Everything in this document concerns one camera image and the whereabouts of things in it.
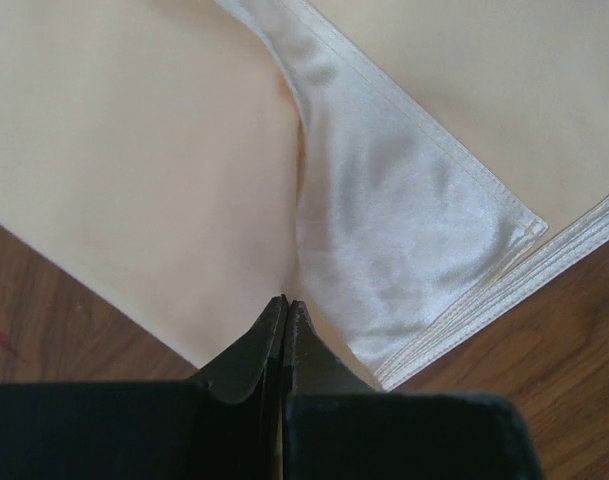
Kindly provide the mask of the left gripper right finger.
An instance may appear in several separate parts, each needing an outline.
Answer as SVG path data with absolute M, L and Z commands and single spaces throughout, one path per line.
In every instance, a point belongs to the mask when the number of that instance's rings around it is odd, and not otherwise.
M 286 479 L 540 479 L 520 412 L 486 392 L 385 393 L 357 377 L 293 302 L 284 339 Z

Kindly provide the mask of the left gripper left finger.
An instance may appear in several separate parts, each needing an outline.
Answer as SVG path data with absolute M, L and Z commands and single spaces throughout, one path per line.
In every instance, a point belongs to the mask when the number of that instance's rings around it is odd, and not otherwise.
M 0 479 L 270 479 L 288 303 L 193 376 L 0 384 Z

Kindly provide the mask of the peach satin napkin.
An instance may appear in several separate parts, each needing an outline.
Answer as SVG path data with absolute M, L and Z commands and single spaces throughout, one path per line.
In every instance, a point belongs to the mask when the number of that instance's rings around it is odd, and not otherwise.
M 195 366 L 287 294 L 393 389 L 609 240 L 609 1 L 0 1 L 0 225 Z

